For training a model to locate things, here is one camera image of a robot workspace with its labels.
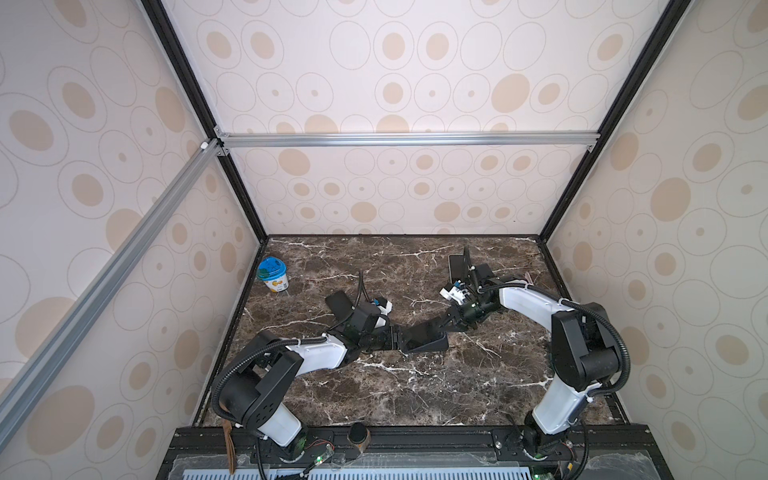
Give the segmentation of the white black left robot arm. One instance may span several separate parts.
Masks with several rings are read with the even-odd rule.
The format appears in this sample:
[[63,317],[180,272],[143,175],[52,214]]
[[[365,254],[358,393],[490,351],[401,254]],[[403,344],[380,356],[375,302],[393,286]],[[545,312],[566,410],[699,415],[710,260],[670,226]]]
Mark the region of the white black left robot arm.
[[363,353],[396,350],[400,337],[401,328],[375,305],[352,307],[316,337],[280,338],[264,330],[215,377],[211,408],[252,435],[290,451],[302,449],[306,428],[284,404],[294,380],[347,366]]

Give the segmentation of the black phone case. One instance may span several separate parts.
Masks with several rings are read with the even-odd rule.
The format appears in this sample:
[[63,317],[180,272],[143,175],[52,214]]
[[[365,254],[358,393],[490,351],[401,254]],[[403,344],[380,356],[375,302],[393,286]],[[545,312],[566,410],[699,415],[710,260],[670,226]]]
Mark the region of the black phone case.
[[441,352],[448,348],[447,333],[432,324],[422,323],[401,331],[399,349],[404,354]]
[[337,321],[346,320],[353,312],[354,304],[349,296],[338,290],[325,298],[325,303]]

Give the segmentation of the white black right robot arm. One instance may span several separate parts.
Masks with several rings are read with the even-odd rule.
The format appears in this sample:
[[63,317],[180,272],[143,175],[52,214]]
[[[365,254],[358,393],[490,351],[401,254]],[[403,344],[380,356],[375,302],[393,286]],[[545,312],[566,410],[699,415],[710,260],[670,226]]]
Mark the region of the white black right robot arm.
[[501,279],[466,254],[449,257],[450,280],[441,295],[452,303],[439,327],[477,328],[491,314],[515,311],[550,333],[553,379],[529,421],[539,434],[566,431],[595,397],[614,393],[631,371],[628,347],[597,303],[557,298],[525,279]]

